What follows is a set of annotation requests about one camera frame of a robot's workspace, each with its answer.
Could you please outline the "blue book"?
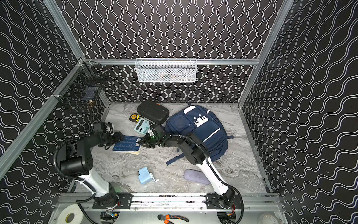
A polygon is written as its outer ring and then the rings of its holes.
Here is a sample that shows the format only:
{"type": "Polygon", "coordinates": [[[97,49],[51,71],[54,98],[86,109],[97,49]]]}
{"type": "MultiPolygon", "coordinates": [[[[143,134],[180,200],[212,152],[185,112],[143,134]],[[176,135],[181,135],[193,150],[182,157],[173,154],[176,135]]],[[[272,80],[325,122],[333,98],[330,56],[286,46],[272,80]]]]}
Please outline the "blue book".
{"type": "Polygon", "coordinates": [[[141,139],[142,138],[138,136],[124,135],[123,140],[116,143],[112,151],[138,155],[141,148],[141,144],[139,143],[141,139]]]}

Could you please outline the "navy blue backpack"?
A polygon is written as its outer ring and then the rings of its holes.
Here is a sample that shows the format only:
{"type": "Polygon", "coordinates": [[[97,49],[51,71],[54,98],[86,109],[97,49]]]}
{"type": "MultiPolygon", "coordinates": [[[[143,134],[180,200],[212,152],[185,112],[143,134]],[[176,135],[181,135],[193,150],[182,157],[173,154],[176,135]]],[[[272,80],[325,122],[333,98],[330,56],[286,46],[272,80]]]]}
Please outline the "navy blue backpack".
{"type": "Polygon", "coordinates": [[[165,131],[171,134],[194,133],[205,145],[212,161],[222,157],[228,150],[228,140],[234,136],[227,132],[209,109],[200,105],[189,105],[166,121],[165,131]]]}

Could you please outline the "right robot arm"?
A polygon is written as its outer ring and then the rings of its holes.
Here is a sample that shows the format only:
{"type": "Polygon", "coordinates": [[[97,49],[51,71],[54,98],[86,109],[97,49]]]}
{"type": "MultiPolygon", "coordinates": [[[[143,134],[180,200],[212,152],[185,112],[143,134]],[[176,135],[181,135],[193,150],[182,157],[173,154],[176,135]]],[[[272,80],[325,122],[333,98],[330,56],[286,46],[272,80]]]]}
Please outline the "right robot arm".
{"type": "Polygon", "coordinates": [[[146,148],[155,148],[156,146],[179,148],[185,158],[191,164],[197,166],[209,180],[218,200],[216,206],[232,211],[240,209],[241,215],[243,215],[244,204],[239,190],[224,181],[214,167],[203,142],[195,134],[166,133],[161,125],[151,124],[149,131],[139,141],[139,144],[146,148]]]}

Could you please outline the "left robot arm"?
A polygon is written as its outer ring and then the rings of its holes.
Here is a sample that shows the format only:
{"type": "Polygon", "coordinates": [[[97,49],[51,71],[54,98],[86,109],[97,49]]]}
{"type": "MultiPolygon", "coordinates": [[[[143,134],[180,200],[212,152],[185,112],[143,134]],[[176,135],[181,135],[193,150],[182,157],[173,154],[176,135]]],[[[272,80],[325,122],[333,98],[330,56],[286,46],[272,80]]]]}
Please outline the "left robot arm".
{"type": "Polygon", "coordinates": [[[92,124],[85,135],[75,136],[57,147],[53,163],[58,174],[78,182],[91,192],[90,198],[77,200],[77,203],[93,199],[95,205],[101,208],[111,209],[118,205],[119,199],[114,187],[93,168],[91,149],[98,146],[107,150],[123,140],[123,134],[115,132],[112,123],[99,122],[92,124]]]}

